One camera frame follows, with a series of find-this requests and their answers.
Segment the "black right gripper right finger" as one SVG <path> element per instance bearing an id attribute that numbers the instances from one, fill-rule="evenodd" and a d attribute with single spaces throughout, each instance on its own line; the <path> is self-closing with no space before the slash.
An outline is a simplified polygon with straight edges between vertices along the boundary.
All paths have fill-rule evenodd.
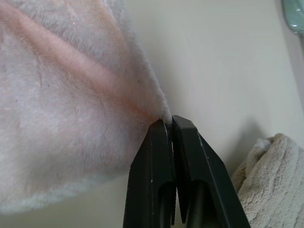
<path id="1" fill-rule="evenodd" d="M 251 228 L 225 164 L 192 121 L 173 116 L 172 143 L 184 228 Z"/>

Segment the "mint green plastic object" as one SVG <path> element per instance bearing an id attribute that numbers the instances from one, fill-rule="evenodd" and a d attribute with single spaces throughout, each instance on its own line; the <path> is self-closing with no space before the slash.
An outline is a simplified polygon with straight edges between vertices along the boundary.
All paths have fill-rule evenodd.
<path id="1" fill-rule="evenodd" d="M 281 3 L 287 26 L 304 39 L 304 0 L 281 0 Z"/>

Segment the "beige fluffy towel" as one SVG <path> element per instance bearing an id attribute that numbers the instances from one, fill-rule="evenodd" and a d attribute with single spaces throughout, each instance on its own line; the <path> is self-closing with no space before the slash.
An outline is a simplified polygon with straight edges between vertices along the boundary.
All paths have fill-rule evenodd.
<path id="1" fill-rule="evenodd" d="M 257 140 L 231 180 L 251 228 L 304 228 L 304 149 L 290 137 Z"/>

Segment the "pale pink fluffy towel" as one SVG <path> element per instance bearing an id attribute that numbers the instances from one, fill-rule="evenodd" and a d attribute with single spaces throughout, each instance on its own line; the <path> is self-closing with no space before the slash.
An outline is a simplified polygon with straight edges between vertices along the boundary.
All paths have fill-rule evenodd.
<path id="1" fill-rule="evenodd" d="M 0 0 L 0 215 L 120 176 L 171 113 L 124 0 Z"/>

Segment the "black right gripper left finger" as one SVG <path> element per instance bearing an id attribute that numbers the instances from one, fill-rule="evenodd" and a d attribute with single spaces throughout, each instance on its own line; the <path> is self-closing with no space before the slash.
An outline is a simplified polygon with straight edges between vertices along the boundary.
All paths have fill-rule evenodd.
<path id="1" fill-rule="evenodd" d="M 123 228 L 171 228 L 175 206 L 171 129 L 158 120 L 150 125 L 130 167 Z"/>

